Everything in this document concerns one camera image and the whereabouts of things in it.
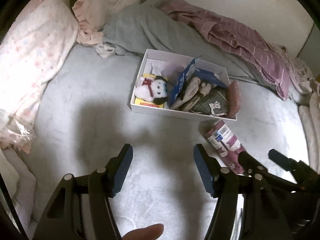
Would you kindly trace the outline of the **person's left hand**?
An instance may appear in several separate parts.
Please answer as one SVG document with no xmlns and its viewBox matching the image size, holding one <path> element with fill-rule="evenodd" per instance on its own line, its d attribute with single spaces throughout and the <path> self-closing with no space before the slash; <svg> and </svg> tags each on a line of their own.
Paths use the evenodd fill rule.
<svg viewBox="0 0 320 240">
<path fill-rule="evenodd" d="M 146 228 L 132 230 L 125 234 L 122 240 L 156 240 L 161 237 L 163 231 L 163 224 L 154 224 Z"/>
</svg>

